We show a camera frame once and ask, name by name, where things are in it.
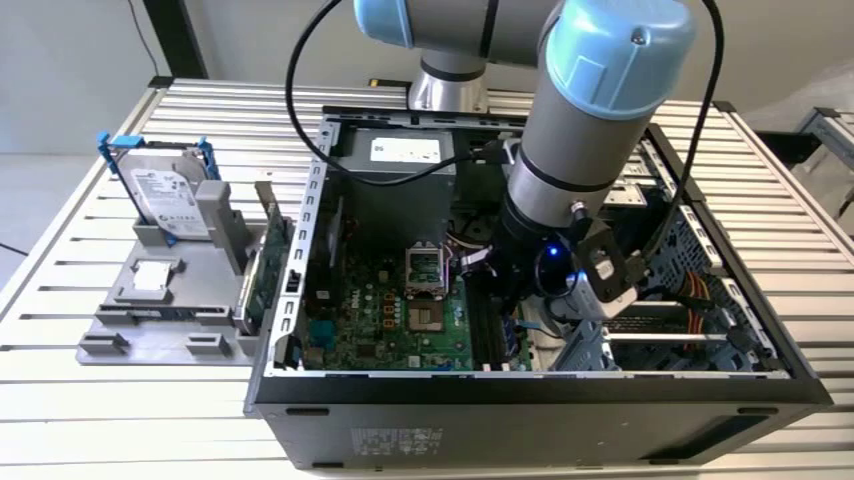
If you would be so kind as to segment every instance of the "aluminum table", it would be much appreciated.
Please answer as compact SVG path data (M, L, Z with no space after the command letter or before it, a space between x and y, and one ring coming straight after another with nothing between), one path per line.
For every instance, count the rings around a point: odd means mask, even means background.
M299 88L295 97L310 134L323 105L406 106L400 88ZM494 92L492 111L526 114L532 99ZM654 118L684 155L698 110L669 102ZM117 133L207 135L235 208L262 217L253 182L271 180L283 212L299 211L311 157L281 86L177 80L146 91ZM694 178L837 403L738 452L700 468L298 473L265 422L243 418L249 368L75 361L134 245L134 207L95 160L0 293L0 478L854 478L854 245L738 113L710 112Z

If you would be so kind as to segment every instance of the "black cable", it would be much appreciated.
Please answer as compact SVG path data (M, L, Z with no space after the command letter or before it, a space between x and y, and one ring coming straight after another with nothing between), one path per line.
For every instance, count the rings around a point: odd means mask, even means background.
M721 18L721 10L716 0L702 0L706 9L709 10L709 16L712 17L712 25L716 33L716 53L712 64L712 72L709 74L709 83L706 85L706 93L704 95L704 103L700 107L700 115L697 117L697 125L694 126L694 133L692 134L692 143L689 145L689 154L685 158L685 168L682 170L682 177L680 178L680 184L677 185L677 191L673 196L673 202L670 203L670 209L665 216L665 221L658 227L653 238L648 242L644 248L644 258L650 260L656 255L656 252L665 242L670 226L677 217L680 210L680 203L682 202L682 196L685 195L685 188L692 178L692 167L694 166L694 157L697 156L697 148L700 146L700 137L704 132L704 126L706 125L706 116L709 115L709 109L712 108L712 100L716 95L716 87L718 86L718 77L721 76L721 67L724 66L724 20Z
M556 322L561 323L561 324L569 324L573 322L578 322L580 320L582 320L581 318L568 318L562 315L558 315L554 310L552 309L552 305L554 303L556 300L560 300L558 298L546 298L544 299L544 307L546 308L546 316L553 319ZM568 301L568 297L564 297L564 301L566 303L566 307L573 310L576 313L578 313L578 310L576 310L576 307L573 307Z
M347 170L342 166L342 164L338 163L335 160L333 160L333 158L330 158L330 156L315 145L314 141L311 140L311 138L306 134L306 131L303 130L303 125L299 122L299 119L297 118L297 108L294 107L294 77L297 75L297 64L299 63L299 57L303 54L303 48L306 47L306 42L309 42L309 38L311 38L311 34L318 28L318 25L321 25L321 22L323 21L325 17L329 15L329 13L333 11L333 9L338 6L339 3L342 3L342 0L329 0L323 4L323 6L321 7L321 10L318 10L314 17L311 17L311 20L306 25L306 29L303 30L303 33L301 34L299 39L297 40L297 45L294 45L294 51L291 52L291 59L289 60L287 74L285 77L285 106L289 110L289 118L291 119L291 125L294 126L294 130L297 131L297 135L299 136L301 140L309 147L309 150L311 150L311 152L315 154L315 156L321 159L322 162L325 162L327 165L335 168L350 179L353 179L360 183L364 183L365 185L373 185L376 187L396 187L398 185L404 185L406 183L414 182L416 180L420 180L421 178L426 177L432 173L438 172L444 168L450 167L456 163L460 163L466 160L472 160L473 155L472 153L466 152L465 154L456 155L454 157L446 160L442 160L440 163L437 163L436 165L432 165L421 172L416 172L414 174L406 175L401 178L396 178L394 180L380 181L380 180L370 180L368 178L364 178L360 174Z
M26 257L30 256L30 252L26 252L23 250L19 250L15 247L11 247L10 245L7 245L6 243L0 243L0 248L7 249L10 252L18 253L19 255L25 255Z
M516 328L517 328L518 331L522 331L522 330L537 330L540 333L542 333L548 337L554 338L556 340L564 340L564 337L549 333L541 327L532 327L532 326L528 326L528 325L517 325Z
M131 16L134 17L134 26L137 27L137 34L139 35L139 41L143 42L146 53L149 54L149 58L151 58L151 64L155 66L155 75L159 77L161 69L158 68L158 62L155 61L155 56L151 54L151 49L149 48L149 42L146 42L146 37L143 36L143 30L139 28L139 20L137 19L137 9L134 8L134 0L129 0L129 7L131 7Z

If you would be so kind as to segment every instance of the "white wall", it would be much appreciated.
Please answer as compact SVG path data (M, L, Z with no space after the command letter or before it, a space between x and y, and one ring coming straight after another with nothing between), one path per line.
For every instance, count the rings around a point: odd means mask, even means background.
M0 153L95 158L98 132L119 127L153 76L125 0L0 0Z
M282 83L285 65L314 0L187 0L211 75L227 80ZM366 38L351 1L330 14L313 37L298 81L364 86L372 77L410 80L418 52ZM712 25L700 0L686 2L700 24L696 48L674 98L700 99L712 62ZM728 50L718 99L740 110L787 97L823 68L849 58L853 0L718 0ZM355 61L349 69L345 62ZM492 66L493 88L533 90L537 73Z

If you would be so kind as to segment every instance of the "screw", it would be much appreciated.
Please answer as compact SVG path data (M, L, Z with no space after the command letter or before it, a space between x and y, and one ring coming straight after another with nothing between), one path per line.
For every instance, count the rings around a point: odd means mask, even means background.
M634 32L632 32L632 43L634 43L636 45L646 45L644 30L636 30Z

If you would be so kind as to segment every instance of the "motherboard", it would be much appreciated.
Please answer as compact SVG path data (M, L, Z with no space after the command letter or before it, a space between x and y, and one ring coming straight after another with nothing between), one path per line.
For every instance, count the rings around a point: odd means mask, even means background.
M329 371L472 371L474 368L466 283L450 281L445 295L414 296L408 277L438 283L425 273L434 260L413 253L405 259L349 257L339 308L325 309L310 323L306 368ZM513 338L513 370L530 369L525 338Z

